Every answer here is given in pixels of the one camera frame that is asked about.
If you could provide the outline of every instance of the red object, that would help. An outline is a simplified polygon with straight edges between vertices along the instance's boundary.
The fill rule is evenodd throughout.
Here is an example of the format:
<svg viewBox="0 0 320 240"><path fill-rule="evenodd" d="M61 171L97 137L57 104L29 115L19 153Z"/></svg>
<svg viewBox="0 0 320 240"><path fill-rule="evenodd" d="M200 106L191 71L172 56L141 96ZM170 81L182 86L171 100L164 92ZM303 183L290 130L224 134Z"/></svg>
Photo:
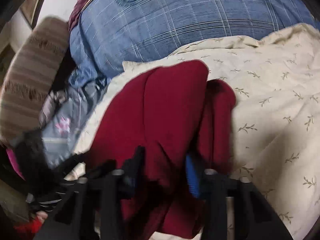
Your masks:
<svg viewBox="0 0 320 240"><path fill-rule="evenodd" d="M32 240L35 234L40 230L42 223L38 218L21 226L15 226L14 229L18 233L21 240Z"/></svg>
<svg viewBox="0 0 320 240"><path fill-rule="evenodd" d="M185 155L194 147L208 168L229 171L233 90L207 82L201 61L159 67L131 80L112 100L92 144L88 167L108 159L120 168L138 145L146 148L145 182L122 201L128 238L147 240L154 231L193 238L203 223L203 202L191 196Z"/></svg>
<svg viewBox="0 0 320 240"><path fill-rule="evenodd" d="M72 29L78 24L81 11L88 1L89 0L77 0L76 5L74 6L73 11L69 17L69 32L71 32Z"/></svg>

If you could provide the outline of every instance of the black object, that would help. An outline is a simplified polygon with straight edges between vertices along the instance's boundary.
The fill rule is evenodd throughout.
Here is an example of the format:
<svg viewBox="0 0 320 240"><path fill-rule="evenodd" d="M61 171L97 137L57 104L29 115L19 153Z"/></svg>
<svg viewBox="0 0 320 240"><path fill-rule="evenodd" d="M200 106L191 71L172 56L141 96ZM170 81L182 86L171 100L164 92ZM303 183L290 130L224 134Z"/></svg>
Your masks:
<svg viewBox="0 0 320 240"><path fill-rule="evenodd" d="M205 169L196 154L188 158L199 179L198 197L206 200L208 207L201 240L227 239L228 196L234 198L235 240L292 240L279 216L253 183L229 179L215 170Z"/></svg>
<svg viewBox="0 0 320 240"><path fill-rule="evenodd" d="M52 210L34 240L98 240L94 231L95 210L100 208L102 240L124 240L121 199L134 196L141 181L144 147L137 147L121 169L115 161L89 171L76 181L62 181L66 193Z"/></svg>

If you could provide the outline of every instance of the pillow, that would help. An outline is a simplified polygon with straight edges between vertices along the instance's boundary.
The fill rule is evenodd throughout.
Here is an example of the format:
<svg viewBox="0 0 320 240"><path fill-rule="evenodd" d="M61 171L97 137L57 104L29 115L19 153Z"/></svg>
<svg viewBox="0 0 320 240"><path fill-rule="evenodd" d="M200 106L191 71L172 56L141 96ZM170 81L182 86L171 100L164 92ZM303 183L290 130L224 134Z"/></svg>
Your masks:
<svg viewBox="0 0 320 240"><path fill-rule="evenodd" d="M68 23L47 17L17 52L0 91L3 143L38 127L39 112L68 46Z"/></svg>

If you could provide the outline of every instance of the bed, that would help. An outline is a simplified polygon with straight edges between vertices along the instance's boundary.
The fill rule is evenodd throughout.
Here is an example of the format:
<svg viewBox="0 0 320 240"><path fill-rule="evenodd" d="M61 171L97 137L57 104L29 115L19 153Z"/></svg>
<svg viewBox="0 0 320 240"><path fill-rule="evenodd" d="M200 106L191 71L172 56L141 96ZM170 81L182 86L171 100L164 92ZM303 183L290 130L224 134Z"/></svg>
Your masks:
<svg viewBox="0 0 320 240"><path fill-rule="evenodd" d="M237 95L231 177L247 176L293 239L304 239L320 215L319 52L320 33L299 24L260 41L248 36L207 39L155 62L123 62L124 73L111 81L75 151L90 148L105 109L129 80L157 66L202 60L208 79L224 80ZM232 239L232 221L228 228ZM153 239L175 238L155 233Z"/></svg>

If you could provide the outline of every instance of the maroon garment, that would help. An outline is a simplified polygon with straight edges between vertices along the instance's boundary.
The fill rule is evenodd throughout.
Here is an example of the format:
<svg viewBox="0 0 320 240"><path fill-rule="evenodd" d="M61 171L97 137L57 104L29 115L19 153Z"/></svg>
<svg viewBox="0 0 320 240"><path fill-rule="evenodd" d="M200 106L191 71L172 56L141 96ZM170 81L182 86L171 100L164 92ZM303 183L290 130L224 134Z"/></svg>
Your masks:
<svg viewBox="0 0 320 240"><path fill-rule="evenodd" d="M89 0L77 0L76 5L69 17L69 32L78 24L80 13L82 8L86 5Z"/></svg>
<svg viewBox="0 0 320 240"><path fill-rule="evenodd" d="M138 145L146 148L145 181L122 201L129 239L154 231L193 238L203 223L203 202L191 196L184 163L196 148L208 168L229 171L233 90L207 82L201 61L159 67L131 80L112 100L92 144L88 167L115 159L120 168Z"/></svg>

